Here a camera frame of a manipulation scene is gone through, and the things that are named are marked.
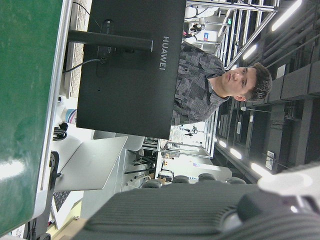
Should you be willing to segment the right dexterous robot hand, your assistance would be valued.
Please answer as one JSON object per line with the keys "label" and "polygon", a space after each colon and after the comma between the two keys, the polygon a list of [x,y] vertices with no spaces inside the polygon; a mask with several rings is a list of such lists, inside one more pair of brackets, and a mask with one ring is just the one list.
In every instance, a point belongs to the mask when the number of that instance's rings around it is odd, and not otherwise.
{"label": "right dexterous robot hand", "polygon": [[78,240],[317,240],[320,165],[264,176],[256,184],[212,178],[115,194]]}

